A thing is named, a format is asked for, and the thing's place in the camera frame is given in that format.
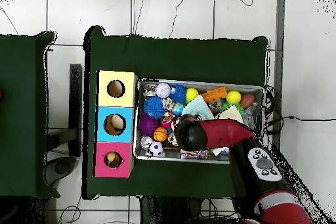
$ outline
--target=red ball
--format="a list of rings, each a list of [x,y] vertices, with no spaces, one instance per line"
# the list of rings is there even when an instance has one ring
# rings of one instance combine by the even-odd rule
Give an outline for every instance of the red ball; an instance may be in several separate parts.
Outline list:
[[[255,102],[255,95],[253,93],[244,94],[241,97],[240,105],[244,109],[248,109]]]

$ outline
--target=orange toy block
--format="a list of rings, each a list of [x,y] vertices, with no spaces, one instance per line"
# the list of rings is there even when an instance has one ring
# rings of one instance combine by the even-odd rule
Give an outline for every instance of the orange toy block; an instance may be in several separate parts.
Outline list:
[[[202,95],[205,102],[210,103],[212,101],[217,101],[220,98],[226,97],[226,89],[225,87],[220,87],[213,91],[208,91]]]

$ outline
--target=yellow block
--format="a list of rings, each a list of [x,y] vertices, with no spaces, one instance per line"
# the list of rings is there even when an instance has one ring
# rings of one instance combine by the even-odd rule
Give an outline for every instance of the yellow block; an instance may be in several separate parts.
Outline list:
[[[99,71],[98,105],[112,107],[133,107],[137,76],[133,72]]]

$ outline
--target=pink block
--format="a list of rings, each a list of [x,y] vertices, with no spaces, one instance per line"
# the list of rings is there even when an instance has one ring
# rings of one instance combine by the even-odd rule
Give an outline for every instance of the pink block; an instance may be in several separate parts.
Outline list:
[[[109,168],[105,164],[104,157],[109,152],[117,152],[121,156],[123,162],[118,168]],[[131,143],[97,142],[95,158],[95,177],[128,178],[133,166]]]

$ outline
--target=green tablecloth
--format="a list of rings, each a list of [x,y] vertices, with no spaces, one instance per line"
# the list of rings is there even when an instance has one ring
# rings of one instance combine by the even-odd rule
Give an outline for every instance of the green tablecloth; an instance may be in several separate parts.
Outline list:
[[[58,196],[43,180],[47,146],[43,59],[54,35],[0,35],[0,196]]]
[[[225,164],[135,160],[128,179],[92,177],[96,71],[134,72],[140,78],[264,85],[267,39],[188,40],[141,36],[104,36],[99,26],[85,36],[83,187],[88,197],[101,195],[234,196]]]

